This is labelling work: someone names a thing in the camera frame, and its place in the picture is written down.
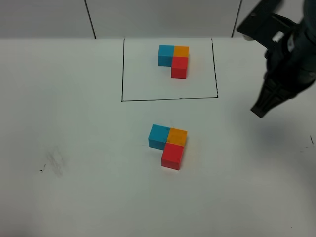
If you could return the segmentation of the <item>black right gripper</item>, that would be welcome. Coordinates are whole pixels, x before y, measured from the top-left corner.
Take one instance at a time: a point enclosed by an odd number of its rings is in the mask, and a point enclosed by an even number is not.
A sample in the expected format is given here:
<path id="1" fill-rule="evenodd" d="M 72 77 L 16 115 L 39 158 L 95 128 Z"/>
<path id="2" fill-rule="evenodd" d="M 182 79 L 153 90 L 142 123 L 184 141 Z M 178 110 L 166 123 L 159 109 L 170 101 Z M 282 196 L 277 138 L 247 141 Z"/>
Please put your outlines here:
<path id="1" fill-rule="evenodd" d="M 267 72 L 251 111 L 263 118 L 270 110 L 309 88 L 316 80 L 316 38 L 305 22 L 267 51 Z"/>

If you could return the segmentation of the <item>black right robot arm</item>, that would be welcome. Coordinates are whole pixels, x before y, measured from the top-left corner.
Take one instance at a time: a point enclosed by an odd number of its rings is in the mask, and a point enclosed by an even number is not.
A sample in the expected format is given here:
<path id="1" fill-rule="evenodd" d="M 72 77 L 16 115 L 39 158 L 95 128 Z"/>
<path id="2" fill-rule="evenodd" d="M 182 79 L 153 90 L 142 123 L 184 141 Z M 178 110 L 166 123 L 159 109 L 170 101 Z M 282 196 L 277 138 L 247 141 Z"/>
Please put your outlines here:
<path id="1" fill-rule="evenodd" d="M 274 13 L 280 4 L 260 1 L 237 29 L 267 50 L 264 83 L 251 109 L 260 118 L 316 81 L 316 2 L 304 1 L 298 24 Z"/>

